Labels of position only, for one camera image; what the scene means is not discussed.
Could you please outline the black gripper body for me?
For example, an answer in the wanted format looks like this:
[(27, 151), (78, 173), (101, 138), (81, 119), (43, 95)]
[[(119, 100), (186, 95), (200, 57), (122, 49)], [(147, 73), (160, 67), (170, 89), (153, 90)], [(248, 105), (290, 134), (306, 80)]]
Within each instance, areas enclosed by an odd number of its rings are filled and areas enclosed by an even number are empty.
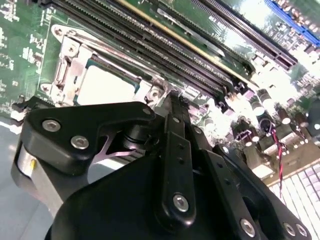
[(50, 228), (52, 240), (221, 240), (225, 221), (205, 189), (185, 126), (167, 126), (160, 151), (75, 192)]

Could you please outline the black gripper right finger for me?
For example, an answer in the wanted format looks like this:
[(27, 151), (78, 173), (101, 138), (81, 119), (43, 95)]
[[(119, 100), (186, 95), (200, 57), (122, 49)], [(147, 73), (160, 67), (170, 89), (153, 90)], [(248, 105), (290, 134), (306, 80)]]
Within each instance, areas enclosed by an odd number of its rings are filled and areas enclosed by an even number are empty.
[(203, 131), (190, 123), (189, 101), (179, 98), (187, 137), (196, 165), (204, 173), (206, 190), (213, 188), (225, 221), (218, 227), (222, 240), (310, 240), (307, 227), (249, 169), (235, 153), (211, 147)]

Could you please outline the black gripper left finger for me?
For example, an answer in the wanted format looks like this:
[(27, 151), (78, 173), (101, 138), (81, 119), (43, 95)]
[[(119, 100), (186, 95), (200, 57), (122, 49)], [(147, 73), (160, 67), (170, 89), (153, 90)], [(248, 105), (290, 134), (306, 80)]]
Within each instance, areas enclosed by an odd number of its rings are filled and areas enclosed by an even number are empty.
[(196, 219), (188, 105), (138, 101), (31, 110), (11, 168), (55, 228), (187, 228)]

